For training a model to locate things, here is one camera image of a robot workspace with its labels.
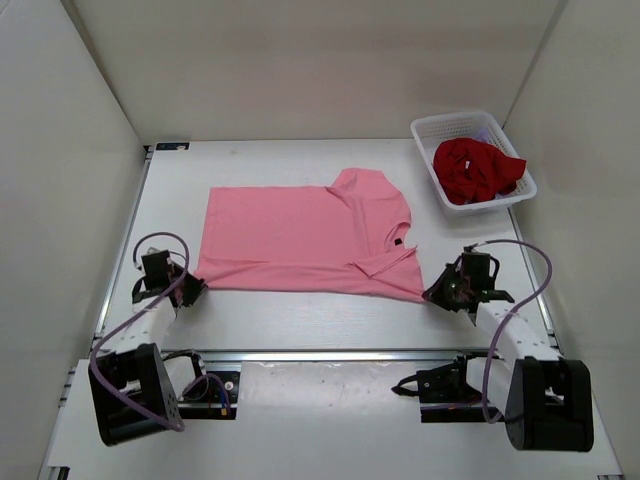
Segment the pink t shirt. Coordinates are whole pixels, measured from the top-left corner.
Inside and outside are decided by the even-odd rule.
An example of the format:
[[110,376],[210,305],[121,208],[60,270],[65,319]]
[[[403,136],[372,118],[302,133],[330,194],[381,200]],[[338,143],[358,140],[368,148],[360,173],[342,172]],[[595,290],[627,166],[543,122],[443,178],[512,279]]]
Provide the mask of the pink t shirt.
[[195,274],[211,289],[420,303],[410,228],[404,195],[377,170],[344,169],[329,186],[215,187]]

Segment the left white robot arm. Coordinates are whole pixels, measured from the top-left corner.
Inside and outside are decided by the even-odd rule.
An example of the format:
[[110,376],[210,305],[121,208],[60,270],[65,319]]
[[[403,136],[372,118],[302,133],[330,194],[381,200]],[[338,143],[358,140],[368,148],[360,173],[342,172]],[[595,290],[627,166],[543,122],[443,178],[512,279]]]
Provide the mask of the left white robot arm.
[[193,306],[204,281],[184,271],[168,250],[149,249],[137,268],[133,312],[140,315],[107,342],[89,366],[102,442],[115,446],[182,427],[179,405],[206,395],[210,377],[193,350],[163,354],[162,342],[181,308]]

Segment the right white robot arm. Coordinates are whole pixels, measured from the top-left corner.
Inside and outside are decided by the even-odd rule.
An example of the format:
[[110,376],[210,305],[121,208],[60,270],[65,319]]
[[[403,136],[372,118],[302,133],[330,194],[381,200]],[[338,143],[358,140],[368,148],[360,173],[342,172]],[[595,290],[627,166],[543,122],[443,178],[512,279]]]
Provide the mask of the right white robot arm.
[[588,452],[594,444],[591,377],[538,335],[514,298],[496,287],[500,263],[467,247],[423,294],[465,313],[490,340],[486,353],[460,353],[418,370],[392,392],[419,402],[427,423],[498,423],[520,451]]

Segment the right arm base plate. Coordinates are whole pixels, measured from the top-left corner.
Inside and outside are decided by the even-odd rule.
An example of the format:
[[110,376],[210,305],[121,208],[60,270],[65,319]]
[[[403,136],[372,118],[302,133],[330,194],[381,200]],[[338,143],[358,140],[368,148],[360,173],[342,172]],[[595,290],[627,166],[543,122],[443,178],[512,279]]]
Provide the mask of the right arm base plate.
[[[418,370],[416,383],[423,423],[484,422],[482,410],[481,365],[453,363],[433,369]],[[497,418],[496,424],[504,421],[503,410],[509,392],[511,371],[499,367],[489,376],[487,395],[488,417]]]

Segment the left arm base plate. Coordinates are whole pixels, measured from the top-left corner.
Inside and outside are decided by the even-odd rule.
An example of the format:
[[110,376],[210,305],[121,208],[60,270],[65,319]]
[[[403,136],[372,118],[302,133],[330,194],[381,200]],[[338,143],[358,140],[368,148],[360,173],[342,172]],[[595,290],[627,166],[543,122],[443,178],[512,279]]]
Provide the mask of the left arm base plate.
[[235,420],[241,383],[241,366],[206,364],[204,376],[189,385],[179,400],[179,413],[187,420]]

